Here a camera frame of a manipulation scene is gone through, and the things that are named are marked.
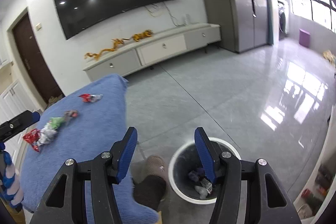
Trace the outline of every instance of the metal screw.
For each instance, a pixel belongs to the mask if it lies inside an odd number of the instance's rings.
[[[258,160],[258,163],[259,163],[260,165],[264,166],[264,165],[267,164],[267,161],[264,160],[264,159],[259,159],[259,160]]]
[[[68,159],[68,160],[65,161],[65,165],[67,165],[67,166],[73,165],[73,163],[74,163],[73,159]]]
[[[228,158],[231,158],[231,153],[228,152],[228,151],[225,151],[225,152],[222,153],[222,157],[223,157],[223,158],[227,158],[227,159],[228,159]]]
[[[103,158],[103,159],[107,159],[107,158],[109,158],[111,156],[111,153],[110,152],[103,152],[103,153],[101,153],[101,157]]]

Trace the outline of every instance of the tile floor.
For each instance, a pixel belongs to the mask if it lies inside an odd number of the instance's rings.
[[[334,68],[291,39],[243,54],[208,46],[126,77],[127,126],[138,130],[135,179],[143,157],[167,162],[196,127],[231,143],[243,160],[265,158],[294,200],[321,151],[335,103]],[[238,223],[244,221],[242,185]],[[163,221],[208,223],[213,205],[193,205],[172,190]]]

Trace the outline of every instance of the white tv cabinet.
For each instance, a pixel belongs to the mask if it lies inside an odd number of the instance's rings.
[[[92,59],[86,63],[83,71],[91,81],[111,73],[126,76],[220,40],[220,26],[216,24],[197,23],[176,27],[139,42],[128,43],[115,52],[103,54],[98,61]]]

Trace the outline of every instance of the blue tablecloth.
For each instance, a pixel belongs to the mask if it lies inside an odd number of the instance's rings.
[[[123,138],[126,132],[126,89],[126,79],[119,75],[108,75],[63,98],[41,115],[38,129],[43,128],[50,117],[63,116],[66,110],[76,109],[79,112],[77,118],[59,129],[52,143],[41,146],[40,153],[28,148],[21,172],[24,207],[30,211],[36,210],[48,185],[67,159],[73,158],[77,162],[92,160]],[[83,93],[103,94],[103,98],[95,103],[85,103],[78,97]],[[133,199],[129,173],[119,185],[113,187],[124,224],[157,222],[158,214],[154,210]],[[85,196],[88,223],[93,224],[89,182],[86,184]]]

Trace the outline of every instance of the purple box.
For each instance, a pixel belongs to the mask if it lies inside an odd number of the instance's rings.
[[[310,33],[300,29],[300,35],[299,35],[299,44],[309,48],[310,45]]]

